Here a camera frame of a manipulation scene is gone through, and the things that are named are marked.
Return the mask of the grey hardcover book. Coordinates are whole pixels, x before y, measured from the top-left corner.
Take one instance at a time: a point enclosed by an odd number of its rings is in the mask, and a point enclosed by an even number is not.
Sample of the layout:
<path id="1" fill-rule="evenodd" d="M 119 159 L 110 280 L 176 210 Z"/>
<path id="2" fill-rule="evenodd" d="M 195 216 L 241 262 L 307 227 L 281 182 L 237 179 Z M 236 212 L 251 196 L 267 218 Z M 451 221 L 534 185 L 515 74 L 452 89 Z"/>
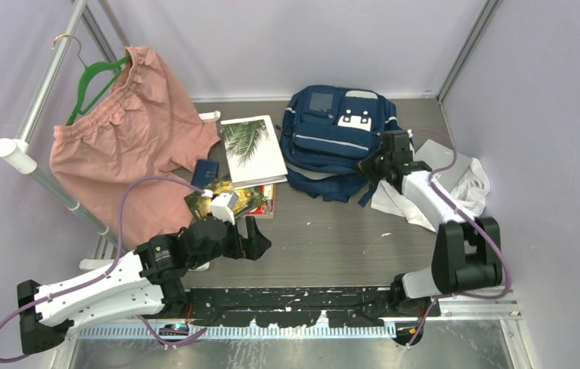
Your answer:
<path id="1" fill-rule="evenodd" d="M 415 153 L 416 161 L 423 161 L 433 170 L 449 165 L 453 158 L 454 154 L 450 148 L 446 148 L 432 139 L 426 140 Z M 472 158 L 457 154 L 455 164 L 450 169 L 438 173 L 439 183 L 444 189 L 451 192 L 461 181 L 471 163 Z"/>

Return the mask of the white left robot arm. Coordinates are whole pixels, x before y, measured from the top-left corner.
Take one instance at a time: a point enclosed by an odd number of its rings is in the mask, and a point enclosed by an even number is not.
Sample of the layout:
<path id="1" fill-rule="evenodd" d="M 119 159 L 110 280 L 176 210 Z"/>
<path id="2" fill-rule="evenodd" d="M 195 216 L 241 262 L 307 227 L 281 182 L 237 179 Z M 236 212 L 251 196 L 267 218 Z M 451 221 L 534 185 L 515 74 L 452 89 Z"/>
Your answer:
<path id="1" fill-rule="evenodd" d="M 220 258 L 259 259 L 272 243 L 255 218 L 245 219 L 247 235 L 214 217 L 154 236 L 116 264 L 56 284 L 27 280 L 17 287 L 23 354 L 61 344 L 67 335 L 123 317 L 179 317 L 189 299 L 182 277 Z"/>

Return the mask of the pink cloth garment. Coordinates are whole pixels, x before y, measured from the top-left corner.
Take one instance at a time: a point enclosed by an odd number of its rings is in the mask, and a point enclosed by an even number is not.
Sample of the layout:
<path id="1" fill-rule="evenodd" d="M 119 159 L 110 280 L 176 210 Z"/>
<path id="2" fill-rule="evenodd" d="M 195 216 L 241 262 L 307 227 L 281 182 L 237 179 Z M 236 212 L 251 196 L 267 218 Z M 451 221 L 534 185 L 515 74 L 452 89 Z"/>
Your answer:
<path id="1" fill-rule="evenodd" d="M 195 169 L 218 142 L 182 83 L 149 46 L 131 60 L 107 98 L 71 125 L 55 128 L 50 169 L 59 184 L 134 248 L 188 226 L 190 189 L 175 171 Z"/>

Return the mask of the metal clothes rack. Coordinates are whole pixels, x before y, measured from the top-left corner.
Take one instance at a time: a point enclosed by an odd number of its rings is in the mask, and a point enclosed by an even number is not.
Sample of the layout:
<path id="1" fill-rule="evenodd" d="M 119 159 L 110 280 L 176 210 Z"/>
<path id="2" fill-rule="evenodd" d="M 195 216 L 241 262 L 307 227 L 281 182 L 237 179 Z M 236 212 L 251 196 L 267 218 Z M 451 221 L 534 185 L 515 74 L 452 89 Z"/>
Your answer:
<path id="1" fill-rule="evenodd" d="M 67 25 L 48 37 L 51 60 L 17 137 L 0 139 L 0 158 L 89 223 L 108 256 L 124 254 L 136 241 L 144 240 L 145 232 L 136 228 L 127 232 L 125 240 L 118 239 L 118 191 L 126 186 L 121 182 L 123 175 L 114 178 L 112 172 L 126 172 L 131 180 L 139 173 L 150 175 L 176 167 L 177 159 L 167 156 L 167 144 L 176 137 L 164 135 L 152 149 L 141 142 L 136 145 L 137 154 L 165 160 L 162 167 L 146 164 L 138 169 L 138 157 L 121 151 L 123 144 L 133 141 L 131 129 L 138 122 L 122 105 L 136 101 L 131 89 L 141 87 L 142 59 L 152 51 L 126 43 L 123 56 L 133 55 L 135 60 L 93 77 L 96 65 L 110 65 L 119 56 L 86 1 L 66 1 L 65 5 Z"/>

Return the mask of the small navy blue booklet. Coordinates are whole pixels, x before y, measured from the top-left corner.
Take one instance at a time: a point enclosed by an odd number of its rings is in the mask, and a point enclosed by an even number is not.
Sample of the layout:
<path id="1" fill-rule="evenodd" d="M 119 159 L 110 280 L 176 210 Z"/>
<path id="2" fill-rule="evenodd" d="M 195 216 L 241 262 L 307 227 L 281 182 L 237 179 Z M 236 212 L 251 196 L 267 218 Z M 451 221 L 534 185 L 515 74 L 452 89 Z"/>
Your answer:
<path id="1" fill-rule="evenodd" d="M 200 159 L 196 161 L 191 184 L 197 188 L 204 188 L 218 178 L 219 162 Z"/>

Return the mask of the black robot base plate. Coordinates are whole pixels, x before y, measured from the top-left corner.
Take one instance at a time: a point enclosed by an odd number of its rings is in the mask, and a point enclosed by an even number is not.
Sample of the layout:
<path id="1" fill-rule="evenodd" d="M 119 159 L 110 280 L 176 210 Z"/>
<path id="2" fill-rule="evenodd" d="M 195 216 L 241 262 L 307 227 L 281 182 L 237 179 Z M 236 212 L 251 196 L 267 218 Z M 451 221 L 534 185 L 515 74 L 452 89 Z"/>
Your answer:
<path id="1" fill-rule="evenodd" d="M 418 322 L 431 298 L 400 300 L 394 287 L 193 288 L 186 301 L 153 318 L 179 318 L 200 327 L 380 327 L 387 319 Z"/>

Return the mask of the white cloth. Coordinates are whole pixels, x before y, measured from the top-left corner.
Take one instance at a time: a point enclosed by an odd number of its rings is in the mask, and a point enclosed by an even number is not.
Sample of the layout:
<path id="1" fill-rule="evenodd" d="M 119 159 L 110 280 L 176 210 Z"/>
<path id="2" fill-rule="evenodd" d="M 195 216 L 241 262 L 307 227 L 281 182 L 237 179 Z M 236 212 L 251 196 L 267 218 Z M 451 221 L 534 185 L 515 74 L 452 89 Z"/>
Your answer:
<path id="1" fill-rule="evenodd" d="M 479 216 L 485 209 L 485 198 L 489 192 L 488 176 L 481 162 L 477 158 L 472 158 L 467 170 L 450 191 L 450 194 L 474 216 Z M 373 194 L 371 208 L 403 217 L 409 224 L 435 231 L 422 211 L 385 181 L 379 183 Z"/>

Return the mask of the navy blue student backpack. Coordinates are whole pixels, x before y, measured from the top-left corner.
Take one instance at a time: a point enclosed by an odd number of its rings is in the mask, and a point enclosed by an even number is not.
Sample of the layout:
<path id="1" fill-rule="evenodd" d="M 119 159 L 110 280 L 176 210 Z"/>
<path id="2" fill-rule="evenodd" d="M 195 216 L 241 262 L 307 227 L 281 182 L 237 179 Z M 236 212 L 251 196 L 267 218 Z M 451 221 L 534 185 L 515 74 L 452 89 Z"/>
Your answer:
<path id="1" fill-rule="evenodd" d="M 287 181 L 324 201 L 346 203 L 365 189 L 358 202 L 364 207 L 375 186 L 356 167 L 379 148 L 384 133 L 398 128 L 395 104 L 374 91 L 303 88 L 292 96 L 277 127 Z"/>

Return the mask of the green jungle cover book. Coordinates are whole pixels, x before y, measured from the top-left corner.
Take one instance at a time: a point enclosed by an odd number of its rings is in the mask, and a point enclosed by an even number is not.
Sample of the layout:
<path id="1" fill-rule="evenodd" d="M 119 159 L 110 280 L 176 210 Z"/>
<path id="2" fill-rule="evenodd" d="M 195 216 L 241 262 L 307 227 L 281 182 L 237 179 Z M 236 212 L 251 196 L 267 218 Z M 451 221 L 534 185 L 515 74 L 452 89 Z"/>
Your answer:
<path id="1" fill-rule="evenodd" d="M 220 214 L 238 219 L 266 204 L 267 197 L 260 187 L 236 189 L 226 175 L 207 184 L 202 194 L 187 195 L 185 203 L 196 221 Z"/>

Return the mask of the red cover book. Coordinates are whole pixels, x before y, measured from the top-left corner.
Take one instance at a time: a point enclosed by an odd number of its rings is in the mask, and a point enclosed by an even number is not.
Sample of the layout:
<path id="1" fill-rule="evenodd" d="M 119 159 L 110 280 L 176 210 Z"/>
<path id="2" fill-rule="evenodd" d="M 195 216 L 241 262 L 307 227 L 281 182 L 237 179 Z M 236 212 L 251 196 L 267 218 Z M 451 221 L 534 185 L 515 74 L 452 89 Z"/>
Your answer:
<path id="1" fill-rule="evenodd" d="M 257 218 L 273 218 L 275 209 L 275 187 L 276 184 L 266 184 L 259 187 L 265 196 L 265 202 L 254 208 L 247 215 Z"/>

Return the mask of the palm leaf white book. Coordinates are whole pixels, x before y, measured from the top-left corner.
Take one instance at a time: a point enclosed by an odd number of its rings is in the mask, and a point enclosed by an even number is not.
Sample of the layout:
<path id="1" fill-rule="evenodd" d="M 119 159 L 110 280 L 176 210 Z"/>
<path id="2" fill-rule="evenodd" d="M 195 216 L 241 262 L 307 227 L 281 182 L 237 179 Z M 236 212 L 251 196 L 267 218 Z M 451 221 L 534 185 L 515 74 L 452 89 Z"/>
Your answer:
<path id="1" fill-rule="evenodd" d="M 221 128 L 234 189 L 287 181 L 288 171 L 270 116 L 224 120 Z"/>

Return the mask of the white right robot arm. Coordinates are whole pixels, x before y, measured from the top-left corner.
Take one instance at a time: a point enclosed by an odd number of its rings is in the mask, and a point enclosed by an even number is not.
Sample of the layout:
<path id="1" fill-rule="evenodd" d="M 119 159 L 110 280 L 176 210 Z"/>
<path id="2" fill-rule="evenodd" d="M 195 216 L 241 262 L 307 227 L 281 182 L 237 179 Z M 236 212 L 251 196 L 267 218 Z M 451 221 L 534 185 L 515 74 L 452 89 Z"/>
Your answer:
<path id="1" fill-rule="evenodd" d="M 436 172 L 416 161 L 409 131 L 382 135 L 378 149 L 357 165 L 371 184 L 385 181 L 415 204 L 436 230 L 429 267 L 399 274 L 391 285 L 391 305 L 403 316 L 412 314 L 421 299 L 464 295 L 502 286 L 495 298 L 512 287 L 512 276 L 500 247 L 500 227 L 491 217 L 478 218 L 455 202 L 438 183 Z"/>

